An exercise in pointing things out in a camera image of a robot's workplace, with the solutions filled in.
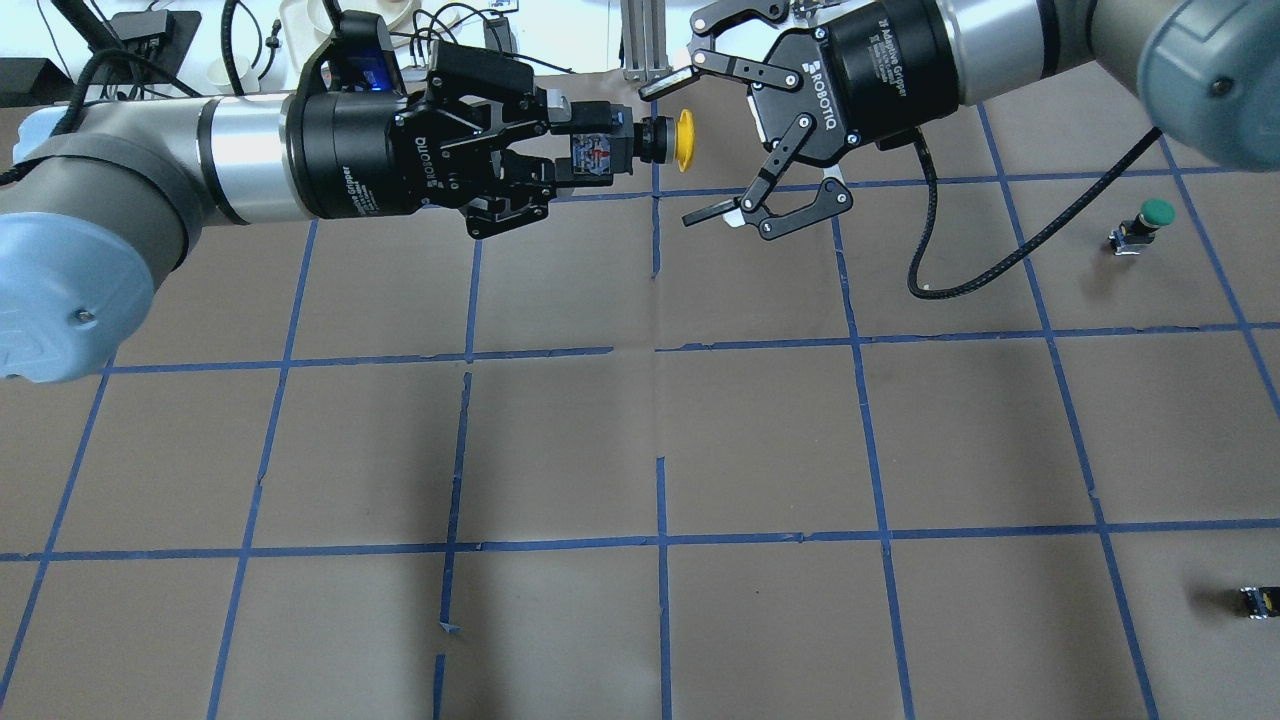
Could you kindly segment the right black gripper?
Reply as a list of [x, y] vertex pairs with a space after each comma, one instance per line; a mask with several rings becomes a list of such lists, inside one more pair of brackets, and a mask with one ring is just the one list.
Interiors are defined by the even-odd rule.
[[774, 214], [765, 200], [796, 160], [831, 167], [846, 152], [895, 138], [957, 110], [957, 70], [945, 23], [933, 1], [873, 1], [815, 29], [787, 29], [765, 61], [721, 53], [716, 41], [749, 20], [780, 26], [786, 1], [714, 1], [692, 13], [689, 64], [641, 86], [654, 101], [716, 76], [750, 90], [748, 104], [769, 149], [745, 193], [682, 217], [686, 227], [740, 215], [765, 241], [828, 220], [852, 206], [851, 191], [832, 176], [804, 208]]

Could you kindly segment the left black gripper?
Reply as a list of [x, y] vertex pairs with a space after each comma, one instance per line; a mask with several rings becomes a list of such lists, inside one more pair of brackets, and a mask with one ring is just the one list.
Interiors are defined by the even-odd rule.
[[556, 163], [500, 151], [500, 133], [568, 133], [572, 104], [549, 104], [534, 69], [484, 47], [433, 42], [428, 87], [411, 95], [293, 94], [288, 172], [323, 219], [457, 209], [476, 240], [543, 220]]

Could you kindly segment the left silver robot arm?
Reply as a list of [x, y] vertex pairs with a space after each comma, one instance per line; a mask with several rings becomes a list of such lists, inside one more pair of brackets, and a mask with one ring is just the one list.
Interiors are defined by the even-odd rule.
[[532, 69], [435, 42], [411, 94], [385, 40], [330, 38], [289, 94], [67, 109], [3, 187], [3, 375], [76, 380], [143, 323], [205, 229], [461, 209], [494, 234], [562, 182], [511, 146], [562, 133]]

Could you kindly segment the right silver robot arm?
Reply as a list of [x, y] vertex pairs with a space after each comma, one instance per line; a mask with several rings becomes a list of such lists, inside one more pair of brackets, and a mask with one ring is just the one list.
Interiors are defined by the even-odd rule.
[[1210, 160], [1279, 164], [1275, 1], [716, 1], [689, 26], [687, 65], [641, 97], [704, 76], [742, 83], [771, 155], [744, 195], [686, 224], [726, 217], [773, 240], [835, 217], [851, 206], [835, 178], [796, 211], [765, 200], [792, 164], [902, 147], [928, 122], [1087, 61]]

